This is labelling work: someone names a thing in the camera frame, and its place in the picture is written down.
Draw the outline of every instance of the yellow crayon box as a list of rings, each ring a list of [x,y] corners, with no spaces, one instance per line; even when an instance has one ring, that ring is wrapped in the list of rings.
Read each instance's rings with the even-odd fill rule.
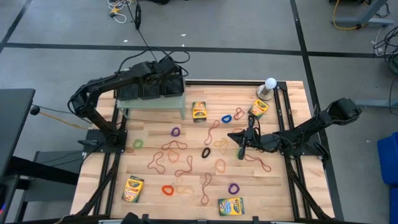
[[[253,114],[257,118],[261,118],[261,116],[267,111],[268,107],[268,104],[266,104],[265,102],[261,100],[256,100],[253,103],[253,106],[251,106],[249,113]]]
[[[138,202],[139,194],[144,186],[144,179],[134,177],[133,175],[126,182],[122,199],[127,202]]]
[[[243,198],[222,198],[218,199],[220,215],[244,215]]]
[[[192,103],[192,117],[194,123],[206,121],[207,118],[206,102]]]

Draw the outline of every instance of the purple rubber band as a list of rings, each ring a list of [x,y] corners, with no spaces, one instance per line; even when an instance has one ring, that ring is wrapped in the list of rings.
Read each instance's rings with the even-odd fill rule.
[[[232,192],[231,189],[232,189],[234,186],[236,187],[236,191],[235,191],[235,192]],[[231,195],[236,195],[236,194],[239,192],[239,190],[240,190],[239,186],[238,186],[237,184],[235,184],[235,183],[232,183],[232,184],[228,187],[228,192],[229,192]]]
[[[172,136],[173,137],[180,136],[180,133],[181,133],[181,131],[180,131],[180,129],[178,127],[173,128],[173,130],[172,130]]]

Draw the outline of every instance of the wooden tabletop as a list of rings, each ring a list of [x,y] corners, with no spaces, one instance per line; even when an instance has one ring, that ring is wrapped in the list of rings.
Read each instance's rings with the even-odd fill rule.
[[[311,117],[307,97],[302,82],[287,82],[287,86],[294,123],[298,125]],[[284,158],[278,152],[260,153],[251,148],[246,149],[246,154],[260,157],[272,168],[270,172],[266,172],[258,161],[238,160],[236,158],[238,145],[226,135],[235,128],[247,128],[247,113],[240,120],[232,120],[228,124],[221,122],[216,129],[213,129],[211,131],[213,141],[209,146],[211,154],[206,159],[201,158],[202,150],[206,147],[204,140],[208,137],[208,129],[215,120],[221,121],[221,117],[226,114],[234,115],[237,107],[246,112],[256,100],[256,88],[256,86],[187,85],[185,120],[180,119],[177,110],[131,110],[126,125],[128,130],[126,150],[120,160],[111,217],[123,218],[128,212],[133,212],[139,217],[142,214],[149,214],[149,218],[153,219],[252,220],[253,216],[258,216],[260,220],[293,220]],[[282,93],[279,94],[282,111],[285,112],[283,96]],[[206,102],[208,110],[206,122],[193,123],[192,102],[194,101]],[[269,109],[260,119],[263,134],[279,131],[275,101],[272,99],[266,103],[269,104]],[[97,110],[107,120],[111,120],[113,106],[113,93],[108,92],[101,95]],[[170,135],[174,127],[181,129],[179,137]],[[228,147],[219,149],[214,143],[222,138],[228,141]],[[132,147],[136,139],[144,141],[144,147],[140,150],[134,150]],[[161,150],[162,145],[173,140],[186,143],[187,149],[180,150],[173,144],[172,151]],[[160,151],[164,153],[158,160],[158,163],[165,167],[163,174],[147,168],[154,154]],[[179,154],[179,159],[174,162],[177,159],[176,153]],[[189,170],[188,156],[193,157],[192,171],[177,178],[176,170]],[[83,164],[71,214],[79,211],[97,188],[103,157],[102,153],[92,153]],[[224,172],[220,172],[223,171],[222,162],[218,163],[220,171],[216,169],[218,159],[226,163]],[[316,156],[302,156],[302,164],[308,191],[324,212],[334,217],[321,160]],[[210,184],[205,187],[209,202],[202,205],[202,184],[207,172],[212,176]],[[121,199],[130,175],[145,179],[138,203],[125,202]],[[240,186],[236,196],[243,198],[245,215],[227,217],[219,215],[218,199],[233,197],[228,193],[230,183],[237,183]],[[163,185],[173,185],[174,194],[164,195]],[[296,191],[300,214],[303,217],[302,197],[297,188]],[[108,188],[104,191],[104,195],[107,195],[107,192]],[[106,197],[103,197],[100,213],[104,213],[105,205]]]

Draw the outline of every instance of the white ball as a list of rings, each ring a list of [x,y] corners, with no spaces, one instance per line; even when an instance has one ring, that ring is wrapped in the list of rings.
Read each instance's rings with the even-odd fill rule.
[[[267,78],[267,80],[266,80],[266,88],[268,90],[271,90],[271,89],[275,88],[276,84],[277,83],[276,83],[275,78]]]

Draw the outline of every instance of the blue container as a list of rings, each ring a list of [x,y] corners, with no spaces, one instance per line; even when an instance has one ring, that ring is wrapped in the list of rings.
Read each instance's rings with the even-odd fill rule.
[[[398,188],[390,189],[390,223],[398,224]]]
[[[398,185],[398,133],[378,140],[381,175],[384,183]]]

